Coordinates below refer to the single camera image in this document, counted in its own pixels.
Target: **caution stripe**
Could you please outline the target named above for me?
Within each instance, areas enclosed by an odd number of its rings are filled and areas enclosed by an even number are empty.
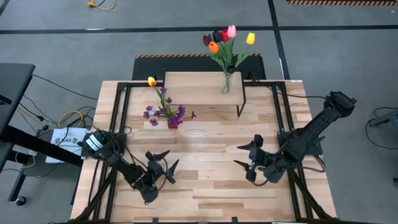
[[[261,54],[253,53],[251,56],[262,57]],[[209,57],[208,54],[168,54],[168,55],[137,55],[136,58],[170,58],[170,57]]]
[[[324,0],[288,0],[292,5],[309,6],[398,6],[398,2],[390,1],[324,1]]]

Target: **yellow tulip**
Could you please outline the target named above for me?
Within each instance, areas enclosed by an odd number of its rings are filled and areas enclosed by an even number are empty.
[[[255,33],[250,32],[250,33],[248,34],[247,39],[246,39],[246,43],[247,43],[248,45],[253,45],[253,44],[254,44],[254,41],[256,41],[256,35],[255,35]]]
[[[148,77],[149,86],[156,86],[156,80],[153,77]]]

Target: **wooden platform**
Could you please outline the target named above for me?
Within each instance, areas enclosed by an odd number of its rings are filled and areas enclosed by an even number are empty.
[[[287,91],[305,95],[301,82],[287,81]],[[115,92],[116,82],[103,82],[94,118],[96,127],[109,128]],[[175,174],[177,182],[174,185],[167,182],[159,197],[144,205],[140,193],[131,189],[118,174],[111,221],[151,222],[156,217],[160,222],[230,222],[231,217],[238,217],[242,222],[293,221],[287,174],[277,184],[256,187],[245,179],[245,171],[233,162],[234,159],[249,161],[248,152],[236,146],[247,144],[255,134],[263,136],[264,150],[276,152],[278,148],[278,126],[271,91],[266,87],[246,87],[246,97],[248,101],[240,118],[236,117],[236,108],[231,106],[187,106],[187,112],[194,110],[197,119],[186,118],[178,129],[171,130],[167,129],[166,121],[152,127],[142,117],[146,106],[159,104],[155,91],[151,88],[132,89],[126,121],[132,128],[132,133],[127,136],[128,147],[144,162],[146,151],[171,150],[167,162],[172,164],[180,159]],[[289,101],[295,127],[307,124],[311,120],[307,99],[289,97]],[[87,205],[95,164],[94,159],[87,159],[83,164],[71,218],[79,215]],[[308,157],[304,166],[318,168],[319,165]],[[313,196],[326,212],[335,216],[326,175],[311,170],[305,170],[305,175]],[[261,175],[257,178],[258,182],[264,180]],[[100,217],[104,216],[105,205],[106,200],[103,200]]]

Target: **glass vase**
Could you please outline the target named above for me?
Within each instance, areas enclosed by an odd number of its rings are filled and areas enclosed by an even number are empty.
[[[229,73],[229,72],[224,72],[224,80],[223,80],[223,85],[221,92],[224,94],[228,94],[232,90],[232,85],[231,85],[231,78],[234,75],[234,73]]]

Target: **small red vase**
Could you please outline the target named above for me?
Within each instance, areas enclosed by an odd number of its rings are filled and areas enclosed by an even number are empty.
[[[169,129],[178,129],[178,124],[169,124],[169,123],[167,123],[167,125],[169,126]]]

